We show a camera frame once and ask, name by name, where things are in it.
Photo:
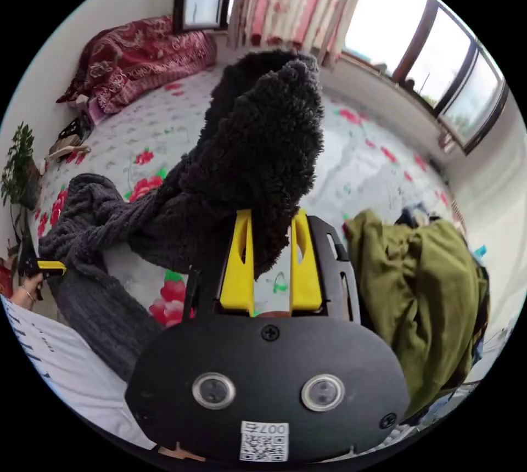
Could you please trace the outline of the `person's left hand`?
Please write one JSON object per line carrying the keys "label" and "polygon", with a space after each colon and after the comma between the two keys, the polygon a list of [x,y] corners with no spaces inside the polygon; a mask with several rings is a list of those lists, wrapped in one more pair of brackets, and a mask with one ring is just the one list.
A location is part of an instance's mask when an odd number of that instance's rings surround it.
{"label": "person's left hand", "polygon": [[26,277],[21,286],[14,290],[10,302],[26,310],[32,311],[37,302],[37,290],[41,288],[43,275],[39,273],[33,277]]}

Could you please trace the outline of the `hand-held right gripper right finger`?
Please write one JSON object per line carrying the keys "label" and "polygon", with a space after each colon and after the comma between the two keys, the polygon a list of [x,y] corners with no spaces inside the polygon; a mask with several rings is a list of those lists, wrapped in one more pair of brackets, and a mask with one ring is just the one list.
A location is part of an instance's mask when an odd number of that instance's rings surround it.
{"label": "hand-held right gripper right finger", "polygon": [[317,312],[322,306],[316,255],[309,222],[299,210],[290,225],[290,312]]}

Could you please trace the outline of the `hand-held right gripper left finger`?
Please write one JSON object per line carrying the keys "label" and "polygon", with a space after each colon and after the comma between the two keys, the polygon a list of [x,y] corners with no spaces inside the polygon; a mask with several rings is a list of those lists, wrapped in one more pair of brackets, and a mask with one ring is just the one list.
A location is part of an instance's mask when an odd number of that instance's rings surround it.
{"label": "hand-held right gripper left finger", "polygon": [[226,311],[254,315],[254,247],[250,210],[237,212],[220,292]]}

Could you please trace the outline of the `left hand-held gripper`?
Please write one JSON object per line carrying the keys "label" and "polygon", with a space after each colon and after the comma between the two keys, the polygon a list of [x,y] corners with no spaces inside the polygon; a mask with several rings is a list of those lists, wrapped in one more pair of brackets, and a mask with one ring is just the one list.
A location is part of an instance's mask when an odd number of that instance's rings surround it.
{"label": "left hand-held gripper", "polygon": [[41,290],[45,276],[63,276],[66,273],[65,265],[60,261],[38,260],[31,239],[23,239],[19,247],[18,275],[22,282],[28,281],[38,275],[42,280],[35,289],[36,300],[43,300]]}

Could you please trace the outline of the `person's right hand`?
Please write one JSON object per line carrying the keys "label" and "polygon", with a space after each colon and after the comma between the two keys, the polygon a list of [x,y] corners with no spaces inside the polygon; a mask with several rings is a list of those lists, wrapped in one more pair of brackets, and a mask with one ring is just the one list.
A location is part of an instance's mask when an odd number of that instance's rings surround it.
{"label": "person's right hand", "polygon": [[186,451],[179,444],[176,445],[175,449],[168,449],[168,448],[165,448],[165,447],[159,447],[158,453],[162,454],[164,456],[167,456],[167,457],[172,457],[172,458],[176,458],[176,459],[180,459],[180,460],[190,459],[190,460],[195,460],[195,461],[199,461],[199,462],[205,462],[206,461],[205,457],[198,456],[198,455],[196,455],[196,454],[194,454],[192,452]]}

